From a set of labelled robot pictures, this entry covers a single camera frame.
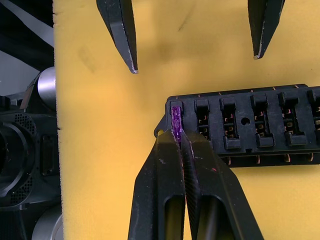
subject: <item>purple fuse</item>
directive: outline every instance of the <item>purple fuse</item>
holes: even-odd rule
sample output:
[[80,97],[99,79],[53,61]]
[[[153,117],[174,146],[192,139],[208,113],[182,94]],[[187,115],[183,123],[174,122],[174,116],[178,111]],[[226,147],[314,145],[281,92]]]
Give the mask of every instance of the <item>purple fuse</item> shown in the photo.
[[181,142],[181,133],[182,133],[182,119],[181,119],[181,108],[179,106],[173,106],[171,108],[171,125],[172,133],[174,138],[178,143]]

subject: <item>yellow foam pad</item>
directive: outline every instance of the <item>yellow foam pad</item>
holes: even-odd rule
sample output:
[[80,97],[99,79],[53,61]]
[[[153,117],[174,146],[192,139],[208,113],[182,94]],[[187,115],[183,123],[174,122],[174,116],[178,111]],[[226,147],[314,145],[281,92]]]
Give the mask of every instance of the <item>yellow foam pad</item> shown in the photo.
[[[285,2],[260,60],[253,60],[246,0],[132,2],[138,75],[118,54],[96,0],[54,0],[66,240],[128,238],[135,178],[169,96],[320,85],[319,0]],[[320,236],[318,165],[233,171],[265,239]]]

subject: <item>black fuse box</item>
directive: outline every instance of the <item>black fuse box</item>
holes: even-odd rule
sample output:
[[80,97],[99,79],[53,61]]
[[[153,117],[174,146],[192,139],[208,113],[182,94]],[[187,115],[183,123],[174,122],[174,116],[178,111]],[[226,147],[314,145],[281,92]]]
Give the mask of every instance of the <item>black fuse box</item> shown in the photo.
[[230,167],[320,164],[320,87],[305,84],[169,97],[154,130],[182,126],[202,134]]

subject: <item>black plastic housing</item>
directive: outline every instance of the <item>black plastic housing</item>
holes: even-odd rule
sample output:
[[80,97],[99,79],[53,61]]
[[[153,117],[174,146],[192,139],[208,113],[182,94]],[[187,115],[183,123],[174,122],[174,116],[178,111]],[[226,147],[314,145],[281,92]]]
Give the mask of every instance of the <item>black plastic housing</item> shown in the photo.
[[230,167],[320,164],[320,87],[305,84],[172,96],[154,130],[201,133]]
[[31,240],[39,217],[61,204],[57,113],[42,102],[37,79],[0,96],[1,240]]

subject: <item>yellow foam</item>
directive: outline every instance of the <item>yellow foam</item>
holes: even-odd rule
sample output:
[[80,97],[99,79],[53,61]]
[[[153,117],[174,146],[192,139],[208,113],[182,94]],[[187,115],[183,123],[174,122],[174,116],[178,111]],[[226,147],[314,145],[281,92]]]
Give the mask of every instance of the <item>yellow foam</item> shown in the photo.
[[[138,75],[118,54],[95,0],[54,0],[67,240],[128,237],[135,178],[167,97],[320,85],[319,0],[286,1],[260,60],[253,60],[246,0],[133,0],[133,8]],[[319,166],[234,172],[265,239],[320,236]]]

